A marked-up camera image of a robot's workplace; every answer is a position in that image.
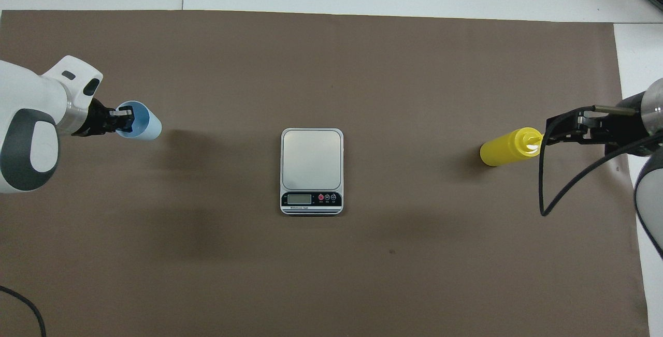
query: scale display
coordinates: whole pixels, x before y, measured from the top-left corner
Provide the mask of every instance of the scale display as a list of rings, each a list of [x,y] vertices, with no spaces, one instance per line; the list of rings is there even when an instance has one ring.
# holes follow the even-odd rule
[[[281,134],[280,208],[289,215],[343,210],[343,133],[285,129]]]

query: yellow squeeze bottle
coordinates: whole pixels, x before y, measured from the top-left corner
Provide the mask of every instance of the yellow squeeze bottle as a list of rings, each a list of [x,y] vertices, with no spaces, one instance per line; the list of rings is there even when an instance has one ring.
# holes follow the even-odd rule
[[[523,127],[483,143],[479,155],[488,166],[499,166],[538,156],[543,135],[532,127]]]

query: black cable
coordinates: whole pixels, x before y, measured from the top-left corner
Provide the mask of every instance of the black cable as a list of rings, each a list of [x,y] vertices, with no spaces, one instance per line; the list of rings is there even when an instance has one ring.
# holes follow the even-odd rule
[[[564,117],[561,120],[566,119],[569,115],[578,113],[578,111],[584,111],[584,110],[592,110],[592,109],[583,109],[583,108],[578,108],[577,110],[570,111],[568,113],[564,113],[560,117]],[[654,134],[653,136],[645,137],[642,139],[639,139],[637,141],[633,141],[632,143],[626,144],[625,146],[622,146],[621,148],[616,149],[615,151],[612,151],[611,153],[608,153],[607,155],[603,156],[599,160],[596,160],[596,162],[592,163],[588,167],[586,167],[584,170],[578,173],[571,181],[569,181],[564,188],[562,188],[559,193],[555,196],[555,198],[552,199],[552,202],[547,206],[547,208],[544,209],[544,202],[543,202],[543,155],[544,155],[544,148],[545,148],[545,142],[547,142],[547,139],[549,138],[550,132],[554,129],[554,126],[559,124],[557,122],[558,118],[556,118],[552,123],[550,123],[549,128],[545,131],[545,136],[544,139],[541,141],[541,151],[540,151],[540,156],[539,156],[539,211],[542,216],[547,216],[550,214],[552,211],[552,208],[557,205],[557,203],[561,200],[562,197],[576,184],[580,179],[583,179],[585,175],[589,174],[592,172],[594,169],[597,167],[603,165],[604,163],[608,162],[609,160],[612,160],[613,158],[622,155],[624,153],[628,153],[630,151],[633,151],[640,146],[648,145],[651,143],[660,143],[663,140],[663,133],[658,133]]]
[[[39,312],[39,309],[35,304],[33,304],[29,299],[26,297],[20,295],[18,292],[14,292],[14,290],[11,290],[10,288],[5,288],[2,285],[0,285],[0,291],[7,293],[10,296],[16,297],[19,299],[19,301],[23,302],[24,304],[27,304],[28,307],[35,313],[35,316],[37,317],[37,322],[39,323],[39,331],[41,332],[41,337],[46,337],[46,326],[44,325],[44,319],[41,316],[41,313]]]

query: brown table surface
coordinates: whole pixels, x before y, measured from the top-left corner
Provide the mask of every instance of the brown table surface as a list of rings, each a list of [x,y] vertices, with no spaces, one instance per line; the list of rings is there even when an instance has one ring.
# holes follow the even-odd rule
[[[0,58],[71,54],[156,141],[62,139],[0,196],[0,284],[49,335],[648,335],[624,157],[540,217],[481,143],[621,98],[613,26],[214,11],[3,11]],[[345,209],[279,211],[280,134],[345,135]],[[547,201],[603,153],[559,144]],[[0,335],[37,335],[0,297]]]

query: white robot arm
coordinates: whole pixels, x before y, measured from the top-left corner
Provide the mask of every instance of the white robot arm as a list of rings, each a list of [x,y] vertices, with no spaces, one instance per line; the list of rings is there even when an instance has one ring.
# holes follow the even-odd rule
[[[106,108],[93,96],[104,75],[65,56],[41,76],[0,61],[0,193],[33,191],[53,175],[59,136],[152,140],[161,122],[138,101]]]

